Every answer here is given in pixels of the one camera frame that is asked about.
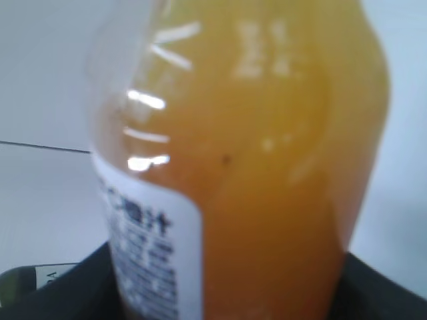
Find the juice bottle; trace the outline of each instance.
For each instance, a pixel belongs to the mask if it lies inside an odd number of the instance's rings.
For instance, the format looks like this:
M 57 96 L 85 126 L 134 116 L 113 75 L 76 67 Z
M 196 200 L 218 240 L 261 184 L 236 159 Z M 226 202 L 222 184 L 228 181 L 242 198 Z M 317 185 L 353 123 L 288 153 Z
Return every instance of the juice bottle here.
M 92 55 L 129 318 L 325 319 L 388 102 L 360 3 L 137 2 Z

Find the white wall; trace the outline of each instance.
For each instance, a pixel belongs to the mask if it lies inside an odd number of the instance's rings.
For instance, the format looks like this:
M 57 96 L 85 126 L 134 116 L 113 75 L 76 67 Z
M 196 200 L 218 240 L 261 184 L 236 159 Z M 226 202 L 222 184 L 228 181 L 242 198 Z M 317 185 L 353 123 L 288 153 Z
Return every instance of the white wall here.
M 427 298 L 427 1 L 364 4 L 386 50 L 393 90 L 351 250 Z
M 112 3 L 0 2 L 0 141 L 87 149 L 83 66 Z M 393 96 L 351 249 L 427 298 L 427 2 L 364 4 L 386 49 Z M 20 148 L 0 148 L 0 273 L 80 261 L 107 237 L 88 156 Z

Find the black surface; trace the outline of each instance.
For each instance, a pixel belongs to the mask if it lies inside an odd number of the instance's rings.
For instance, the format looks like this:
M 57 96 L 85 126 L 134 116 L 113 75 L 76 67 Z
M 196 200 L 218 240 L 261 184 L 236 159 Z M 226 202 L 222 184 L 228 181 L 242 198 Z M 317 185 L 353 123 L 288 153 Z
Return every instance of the black surface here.
M 19 288 L 18 292 L 21 297 L 34 292 L 36 290 L 36 276 L 34 267 L 18 268 Z
M 0 320 L 17 319 L 123 319 L 107 245 L 59 280 L 0 309 Z M 427 320 L 427 302 L 348 255 L 328 319 Z

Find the white label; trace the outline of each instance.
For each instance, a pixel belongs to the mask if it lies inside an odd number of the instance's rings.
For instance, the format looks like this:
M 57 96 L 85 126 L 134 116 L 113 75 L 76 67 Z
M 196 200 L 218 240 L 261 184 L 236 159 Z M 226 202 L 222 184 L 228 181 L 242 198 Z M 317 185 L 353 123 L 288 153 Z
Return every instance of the white label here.
M 76 264 L 40 265 L 35 267 L 35 283 L 37 290 L 56 280 L 75 266 Z
M 122 297 L 146 319 L 202 320 L 201 215 L 186 196 L 93 153 Z

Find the orange liquid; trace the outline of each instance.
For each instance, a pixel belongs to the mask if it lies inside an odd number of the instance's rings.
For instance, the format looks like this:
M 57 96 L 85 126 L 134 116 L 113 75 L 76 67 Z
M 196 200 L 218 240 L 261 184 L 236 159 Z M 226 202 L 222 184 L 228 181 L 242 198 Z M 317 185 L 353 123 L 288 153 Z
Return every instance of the orange liquid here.
M 95 117 L 96 148 L 200 208 L 204 319 L 324 319 L 387 106 L 384 61 L 359 3 L 177 0 L 162 9 L 149 35 L 157 49 L 141 57 L 130 90 L 165 107 L 111 96 Z M 183 25 L 194 34 L 158 41 L 159 30 Z M 158 155 L 169 163 L 128 167 L 130 157 Z

